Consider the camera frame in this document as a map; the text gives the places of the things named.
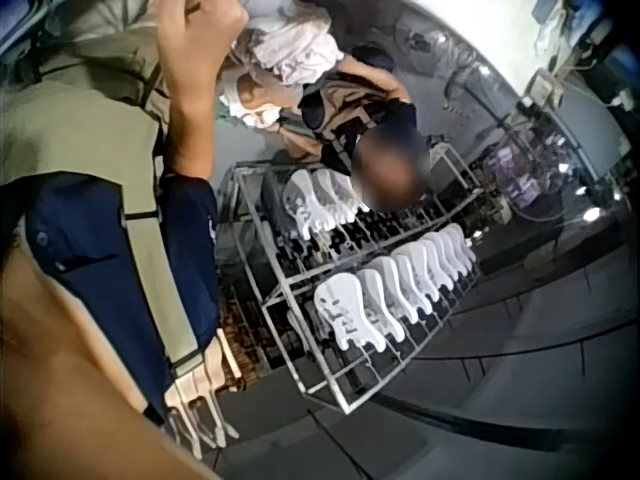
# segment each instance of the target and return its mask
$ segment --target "metal frame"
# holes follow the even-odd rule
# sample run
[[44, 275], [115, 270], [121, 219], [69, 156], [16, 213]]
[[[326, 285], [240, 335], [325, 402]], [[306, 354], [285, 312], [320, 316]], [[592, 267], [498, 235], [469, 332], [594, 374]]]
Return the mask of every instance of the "metal frame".
[[[416, 340], [416, 338], [414, 338], [414, 336], [411, 334], [409, 328], [405, 325], [405, 330], [406, 330], [406, 333], [408, 334], [407, 335], [408, 338], [407, 340], [405, 340], [405, 342], [403, 342], [403, 347], [405, 347], [405, 344], [411, 345], [412, 351], [408, 353], [404, 358], [402, 358], [401, 352], [396, 351], [393, 348], [393, 346], [389, 344], [389, 348], [387, 348], [385, 352], [390, 352], [391, 355], [395, 356], [395, 358], [391, 357], [392, 362], [394, 362], [393, 363], [394, 366], [390, 371], [386, 372], [384, 375], [380, 375], [373, 367], [373, 364], [371, 362], [371, 357], [370, 357], [371, 354], [368, 353], [364, 348], [360, 349], [362, 352], [362, 355], [351, 360], [348, 364], [342, 365], [342, 368], [340, 368], [338, 371], [335, 371], [335, 372], [332, 371], [327, 358], [325, 358], [325, 356], [323, 355], [322, 350], [320, 349], [318, 343], [316, 342], [316, 339], [313, 336], [313, 333], [311, 332], [307, 324], [307, 321], [305, 320], [305, 317], [300, 309], [300, 306], [296, 300], [296, 297], [304, 292], [311, 290], [315, 285], [314, 282], [319, 281], [321, 278], [320, 276], [325, 272], [331, 271], [338, 267], [348, 268], [350, 266], [354, 266], [359, 262], [363, 261], [364, 259], [366, 259], [369, 255], [374, 255], [376, 252], [379, 252], [382, 248], [386, 248], [391, 245], [394, 245], [400, 242], [401, 240], [411, 237], [413, 235], [418, 235], [423, 232], [426, 233], [427, 231], [434, 230], [440, 227], [447, 220], [449, 220], [453, 215], [459, 213], [467, 205], [469, 205], [475, 198], [477, 198], [478, 195], [482, 193], [482, 190], [480, 189], [474, 190], [473, 193], [471, 193], [467, 199], [461, 202], [451, 212], [445, 212], [442, 205], [438, 202], [439, 208], [443, 212], [443, 215], [434, 221], [429, 221], [428, 218], [425, 221], [424, 219], [418, 219], [414, 217], [412, 218], [412, 220], [416, 220], [417, 223], [422, 222], [422, 224], [420, 224], [418, 227], [414, 227], [409, 230], [403, 231], [399, 235], [396, 235], [393, 238], [385, 240], [384, 242], [374, 243], [374, 245], [370, 248], [357, 251], [351, 255], [341, 257], [335, 261], [331, 261], [325, 265], [321, 265], [319, 267], [294, 275], [292, 277], [287, 277], [284, 271], [282, 270], [282, 267], [278, 263], [278, 260], [276, 258], [276, 252], [270, 250], [267, 247], [267, 245], [269, 245], [269, 242], [267, 240], [267, 234], [263, 228], [260, 215], [256, 209], [256, 205], [251, 201], [251, 197], [249, 195], [249, 190], [246, 183], [246, 177], [252, 176], [252, 175], [264, 174], [266, 173], [267, 170], [271, 170], [271, 169], [282, 171], [287, 169], [293, 169], [294, 167], [295, 166], [293, 165], [292, 166], [282, 166], [282, 165], [271, 166], [269, 164], [264, 164], [264, 163], [255, 163], [255, 164], [244, 163], [237, 166], [233, 172], [232, 185], [229, 186], [229, 190], [228, 190], [230, 194], [230, 198], [229, 198], [230, 210], [229, 210], [228, 220], [229, 220], [229, 223], [231, 223], [233, 240], [238, 250], [238, 253], [240, 255], [240, 259], [243, 263], [244, 271], [249, 280], [251, 289], [253, 290], [253, 293], [258, 303], [260, 304], [260, 308], [262, 310], [262, 314], [264, 315], [265, 322], [269, 330], [271, 331], [271, 334], [274, 337], [276, 345], [281, 351], [282, 357], [287, 365], [287, 368], [289, 369], [300, 392], [302, 393], [303, 396], [309, 398], [310, 400], [320, 403], [333, 410], [337, 410], [339, 412], [349, 414], [352, 411], [354, 411], [356, 408], [361, 406], [363, 403], [365, 403], [369, 398], [371, 398], [375, 393], [377, 393], [380, 389], [382, 389], [386, 384], [388, 384], [389, 381], [391, 381], [391, 379], [393, 379], [400, 371], [404, 370], [404, 368], [411, 361], [411, 359], [413, 359], [413, 357], [434, 337], [434, 335], [444, 325], [446, 320], [449, 318], [449, 316], [453, 312], [453, 305], [451, 306], [451, 308], [448, 309], [447, 314], [443, 318], [438, 318], [436, 316], [438, 323], [434, 329], [429, 330], [426, 326], [426, 323], [424, 321], [420, 321], [421, 327], [417, 327], [417, 328], [419, 329], [418, 331], [424, 332], [424, 334], [421, 333], [421, 335], [426, 335], [424, 339]], [[248, 215], [249, 218], [240, 219], [237, 216], [236, 212], [239, 206], [239, 203], [238, 203], [239, 200], [242, 202], [243, 205], [247, 206], [247, 209], [249, 211], [249, 215]], [[250, 221], [253, 223], [257, 231], [258, 239], [262, 245], [262, 248], [264, 248], [266, 252], [266, 257], [270, 264], [270, 267], [276, 279], [278, 280], [278, 285], [273, 289], [272, 292], [266, 295], [266, 297], [263, 297], [262, 293], [260, 292], [258, 283], [256, 282], [256, 279], [253, 275], [253, 271], [251, 270], [251, 267], [247, 261], [246, 252], [244, 251], [244, 248], [241, 245], [240, 239], [238, 238], [238, 232], [236, 231], [236, 228], [234, 226], [234, 223], [245, 222], [245, 221]], [[466, 285], [464, 287], [460, 285], [459, 292], [461, 293], [461, 295], [459, 298], [456, 298], [454, 294], [453, 300], [455, 302], [457, 302], [460, 298], [462, 298], [462, 296], [473, 287], [473, 285], [475, 284], [475, 281], [477, 280], [478, 274], [479, 274], [478, 272], [474, 272], [474, 275], [470, 275], [470, 277], [472, 278], [470, 278], [469, 281], [465, 282]], [[294, 288], [301, 282], [305, 282], [305, 285], [299, 286], [298, 288]], [[448, 302], [447, 300], [445, 300], [445, 302], [447, 302], [446, 305], [449, 305], [449, 302], [451, 300], [452, 300], [451, 298], [449, 299]], [[304, 336], [304, 339], [306, 340], [306, 343], [309, 346], [312, 358], [315, 360], [315, 363], [319, 368], [322, 377], [324, 377], [324, 380], [321, 380], [315, 385], [305, 384], [303, 378], [301, 377], [300, 372], [298, 372], [296, 365], [294, 364], [289, 353], [287, 352], [287, 349], [285, 348], [282, 338], [280, 337], [280, 334], [276, 327], [276, 324], [274, 323], [273, 318], [271, 317], [271, 314], [269, 312], [269, 307], [282, 301], [286, 301], [287, 304], [289, 305], [289, 308], [293, 312], [299, 327], [299, 331]], [[356, 395], [357, 398], [354, 401], [349, 401], [349, 399], [345, 395], [345, 391], [343, 391], [343, 389], [338, 384], [338, 380], [345, 377], [347, 374], [349, 374], [359, 366], [365, 366], [370, 368], [374, 376], [376, 377], [377, 382], [372, 386], [370, 386], [370, 388], [366, 389], [366, 391], [361, 391], [363, 385], [358, 386], [357, 395]], [[329, 389], [331, 393], [331, 397], [334, 402], [328, 402], [326, 401], [325, 398], [322, 398], [318, 395], [318, 392], [325, 388]], [[353, 388], [353, 390], [354, 392], [350, 392], [350, 393], [356, 394], [356, 391], [355, 391], [356, 388]]]

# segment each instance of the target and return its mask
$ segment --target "white cloth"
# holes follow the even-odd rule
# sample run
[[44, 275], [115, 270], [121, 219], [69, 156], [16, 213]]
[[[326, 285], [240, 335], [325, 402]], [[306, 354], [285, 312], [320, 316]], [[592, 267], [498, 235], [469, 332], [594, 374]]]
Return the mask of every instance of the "white cloth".
[[267, 103], [255, 110], [247, 110], [238, 95], [238, 79], [245, 73], [247, 70], [242, 67], [222, 72], [220, 101], [229, 108], [231, 116], [240, 118], [248, 127], [267, 128], [280, 118], [281, 108]]
[[298, 5], [280, 18], [261, 17], [234, 46], [237, 58], [277, 75], [284, 85], [314, 83], [344, 58], [331, 34], [331, 18], [324, 8]]

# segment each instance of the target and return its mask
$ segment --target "brown vest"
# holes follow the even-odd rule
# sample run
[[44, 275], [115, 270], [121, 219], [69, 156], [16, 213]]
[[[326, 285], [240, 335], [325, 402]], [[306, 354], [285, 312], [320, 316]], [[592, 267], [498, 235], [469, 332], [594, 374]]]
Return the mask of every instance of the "brown vest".
[[368, 128], [376, 123], [365, 110], [365, 105], [379, 102], [384, 94], [375, 88], [366, 87], [345, 80], [328, 80], [320, 90], [324, 105], [324, 121], [316, 133], [333, 145], [340, 159], [347, 168], [351, 169], [351, 157], [345, 152], [343, 145], [336, 137], [336, 130], [340, 125], [359, 118]]

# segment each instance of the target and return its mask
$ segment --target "white towel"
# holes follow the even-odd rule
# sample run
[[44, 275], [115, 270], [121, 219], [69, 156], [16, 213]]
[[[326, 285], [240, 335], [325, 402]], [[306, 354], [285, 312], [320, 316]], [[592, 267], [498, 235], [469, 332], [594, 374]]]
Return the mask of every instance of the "white towel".
[[284, 85], [314, 83], [344, 58], [324, 8], [297, 5], [286, 17], [252, 19], [234, 53], [246, 66], [270, 70]]

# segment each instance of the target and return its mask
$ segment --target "finger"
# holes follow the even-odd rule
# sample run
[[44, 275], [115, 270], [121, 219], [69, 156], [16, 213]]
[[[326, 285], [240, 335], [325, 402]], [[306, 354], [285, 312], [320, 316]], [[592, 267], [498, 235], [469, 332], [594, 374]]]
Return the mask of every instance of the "finger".
[[170, 31], [185, 29], [187, 0], [157, 0], [158, 28]]

